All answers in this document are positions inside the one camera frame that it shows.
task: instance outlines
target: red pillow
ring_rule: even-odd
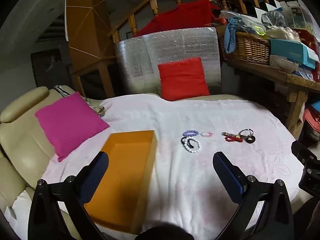
[[[168,62],[158,65],[162,98],[168,101],[208,96],[201,58]]]

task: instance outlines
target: beige leather sofa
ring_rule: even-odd
[[[70,94],[74,91],[63,86]],[[55,154],[53,146],[47,140],[35,112],[62,98],[56,90],[39,87],[13,101],[0,116],[0,145],[4,152],[0,153],[0,209],[5,211],[11,207],[17,196],[27,190],[32,199],[37,181],[47,168],[49,160]],[[189,100],[225,100],[242,99],[232,95],[215,95]],[[91,106],[99,105],[101,101],[90,99]],[[301,193],[293,207],[294,211],[304,203],[309,196]],[[63,212],[66,224],[72,236],[80,239],[68,214]]]

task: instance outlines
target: red cloth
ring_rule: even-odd
[[[169,30],[208,27],[207,24],[216,20],[211,9],[220,10],[209,0],[181,3],[174,10],[159,14],[134,37]]]
[[[204,80],[201,58],[189,58],[158,65],[161,97],[168,101],[210,95]]]

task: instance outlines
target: bed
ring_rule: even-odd
[[[212,156],[222,151],[246,175],[274,183],[282,179],[290,200],[298,191],[303,166],[291,154],[289,131],[264,107],[236,96],[217,95],[168,102],[157,95],[128,95],[93,102],[107,111],[110,128],[89,138],[62,162],[57,161],[34,113],[61,98],[55,91],[37,88],[16,100],[1,115],[0,143],[23,179],[33,188],[39,178],[48,183],[76,175],[102,148],[110,133],[155,130],[158,140],[143,230],[161,222],[181,226],[195,239],[214,239],[237,204],[231,202],[212,167]],[[226,142],[221,132],[254,130],[253,144]],[[202,138],[202,150],[187,152],[181,145],[186,130],[211,131]],[[249,226],[254,225],[258,204]],[[99,227],[117,239],[135,236]]]

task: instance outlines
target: orange box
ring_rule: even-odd
[[[153,130],[113,133],[103,146],[109,166],[84,208],[107,228],[139,234],[145,217],[149,182],[156,155]]]

